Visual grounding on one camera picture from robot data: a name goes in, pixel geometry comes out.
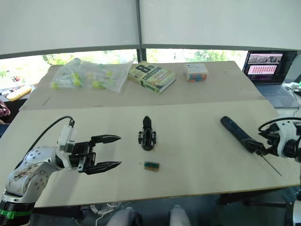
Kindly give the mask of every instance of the black tool handle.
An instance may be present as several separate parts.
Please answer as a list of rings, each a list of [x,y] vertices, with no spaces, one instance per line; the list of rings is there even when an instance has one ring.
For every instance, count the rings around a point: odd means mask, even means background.
[[[222,117],[221,123],[250,153],[262,154],[265,151],[263,143],[252,139],[228,116]]]
[[[222,125],[233,135],[237,140],[241,141],[250,138],[231,118],[224,116],[221,118]]]

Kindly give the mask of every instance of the window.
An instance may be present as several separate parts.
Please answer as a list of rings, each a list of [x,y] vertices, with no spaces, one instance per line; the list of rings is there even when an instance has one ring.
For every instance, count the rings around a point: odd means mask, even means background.
[[[148,48],[146,58],[149,63],[177,63],[233,60],[243,68],[248,51],[212,49],[171,49]]]
[[[137,63],[136,49],[58,53],[25,56],[0,60],[0,89],[36,84],[47,73],[51,65],[64,65],[73,58],[98,64]]]

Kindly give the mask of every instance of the laptop keyboard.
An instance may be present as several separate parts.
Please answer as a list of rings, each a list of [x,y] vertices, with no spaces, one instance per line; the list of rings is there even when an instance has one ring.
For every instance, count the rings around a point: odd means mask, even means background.
[[[256,86],[264,96],[287,96],[289,92],[282,86]]]

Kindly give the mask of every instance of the red object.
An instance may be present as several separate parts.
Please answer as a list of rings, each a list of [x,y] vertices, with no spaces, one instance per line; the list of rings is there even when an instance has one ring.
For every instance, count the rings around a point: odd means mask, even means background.
[[[5,103],[0,100],[0,117],[10,115],[10,110],[6,107]]]
[[[15,76],[15,77],[13,77],[13,80],[14,80],[14,81],[20,81],[20,77]]]

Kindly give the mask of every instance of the box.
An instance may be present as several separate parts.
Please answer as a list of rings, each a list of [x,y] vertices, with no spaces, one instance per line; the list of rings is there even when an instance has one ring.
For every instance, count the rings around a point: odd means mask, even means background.
[[[204,64],[186,64],[184,77],[188,82],[204,81],[209,74]]]

